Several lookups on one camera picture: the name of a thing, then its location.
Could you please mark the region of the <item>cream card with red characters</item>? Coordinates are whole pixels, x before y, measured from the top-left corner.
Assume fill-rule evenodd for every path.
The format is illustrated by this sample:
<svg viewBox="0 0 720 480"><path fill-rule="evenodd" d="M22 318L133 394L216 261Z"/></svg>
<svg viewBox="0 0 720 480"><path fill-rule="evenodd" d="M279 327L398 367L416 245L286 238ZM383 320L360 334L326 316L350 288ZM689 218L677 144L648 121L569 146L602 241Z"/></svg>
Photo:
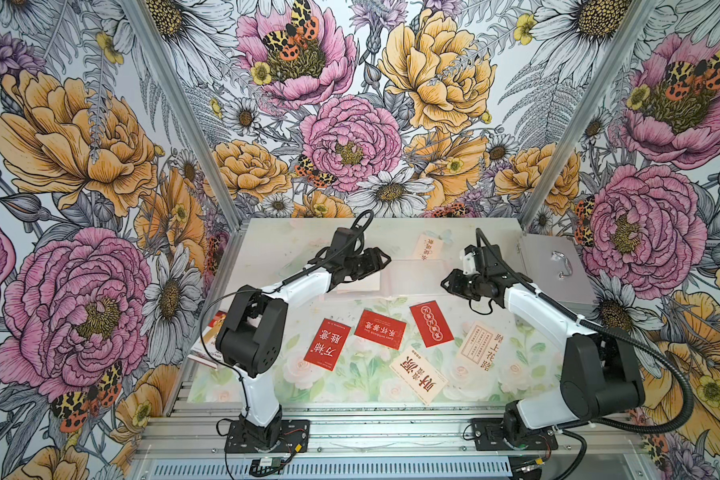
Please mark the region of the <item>cream card with red characters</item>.
<svg viewBox="0 0 720 480"><path fill-rule="evenodd" d="M430 405L448 385L447 378L412 346L400 353L391 369L425 405Z"/></svg>

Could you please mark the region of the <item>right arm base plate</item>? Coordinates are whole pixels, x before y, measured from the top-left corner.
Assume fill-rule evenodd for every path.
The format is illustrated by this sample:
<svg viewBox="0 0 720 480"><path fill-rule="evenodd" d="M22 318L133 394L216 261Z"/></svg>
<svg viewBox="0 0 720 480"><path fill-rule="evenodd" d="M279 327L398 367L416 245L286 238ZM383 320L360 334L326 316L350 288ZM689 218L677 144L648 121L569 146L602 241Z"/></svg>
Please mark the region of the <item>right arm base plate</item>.
<svg viewBox="0 0 720 480"><path fill-rule="evenodd" d="M551 429L528 430L500 418L474 418L463 437L478 451L554 451L558 442Z"/></svg>

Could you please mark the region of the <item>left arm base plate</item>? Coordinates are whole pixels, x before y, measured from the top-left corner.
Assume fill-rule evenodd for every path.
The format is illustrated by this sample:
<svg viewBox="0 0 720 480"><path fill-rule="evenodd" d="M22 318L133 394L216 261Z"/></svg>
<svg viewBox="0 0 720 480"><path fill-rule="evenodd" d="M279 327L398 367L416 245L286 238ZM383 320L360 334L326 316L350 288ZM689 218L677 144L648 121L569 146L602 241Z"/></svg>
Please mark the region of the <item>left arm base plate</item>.
<svg viewBox="0 0 720 480"><path fill-rule="evenodd" d="M228 432L224 452L227 454L290 454L308 449L311 422L306 419L274 421L271 426L258 427L250 422L234 420Z"/></svg>

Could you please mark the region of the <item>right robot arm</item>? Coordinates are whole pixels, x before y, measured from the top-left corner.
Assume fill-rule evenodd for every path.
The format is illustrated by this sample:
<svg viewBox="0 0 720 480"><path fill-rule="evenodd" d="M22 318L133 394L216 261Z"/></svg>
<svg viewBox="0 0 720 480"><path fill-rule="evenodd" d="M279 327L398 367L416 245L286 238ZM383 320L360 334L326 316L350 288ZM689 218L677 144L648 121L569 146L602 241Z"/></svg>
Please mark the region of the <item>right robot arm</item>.
<svg viewBox="0 0 720 480"><path fill-rule="evenodd" d="M441 286L469 302L487 299L528 323L563 353L559 385L506 405L503 440L520 447L534 435L642 405L645 393L633 345L585 325L585 318L553 300L527 276L514 271L493 244L470 245L463 267Z"/></svg>

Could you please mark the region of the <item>pink photo album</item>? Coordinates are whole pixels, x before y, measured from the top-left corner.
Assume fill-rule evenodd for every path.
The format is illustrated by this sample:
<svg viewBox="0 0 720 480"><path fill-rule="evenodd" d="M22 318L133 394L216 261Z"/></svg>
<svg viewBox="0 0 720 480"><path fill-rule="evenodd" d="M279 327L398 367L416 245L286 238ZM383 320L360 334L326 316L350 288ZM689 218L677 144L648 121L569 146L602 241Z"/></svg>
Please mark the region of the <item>pink photo album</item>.
<svg viewBox="0 0 720 480"><path fill-rule="evenodd" d="M346 298L431 297L444 293L440 286L451 266L443 260L394 259L382 271L337 287L332 294Z"/></svg>

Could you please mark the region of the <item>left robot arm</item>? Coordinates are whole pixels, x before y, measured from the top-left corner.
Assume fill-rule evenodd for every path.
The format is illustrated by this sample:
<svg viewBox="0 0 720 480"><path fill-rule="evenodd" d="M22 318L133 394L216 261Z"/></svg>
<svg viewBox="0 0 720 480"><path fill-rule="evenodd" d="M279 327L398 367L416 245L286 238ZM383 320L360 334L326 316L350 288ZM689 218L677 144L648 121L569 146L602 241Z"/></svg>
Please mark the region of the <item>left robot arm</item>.
<svg viewBox="0 0 720 480"><path fill-rule="evenodd" d="M282 406L269 370L281 351L288 311L390 263L391 257L380 248L364 244L362 226L340 227L331 243L298 273L270 286L244 285L234 292L215 349L242 386L244 407L233 426L245 443L271 450L282 436Z"/></svg>

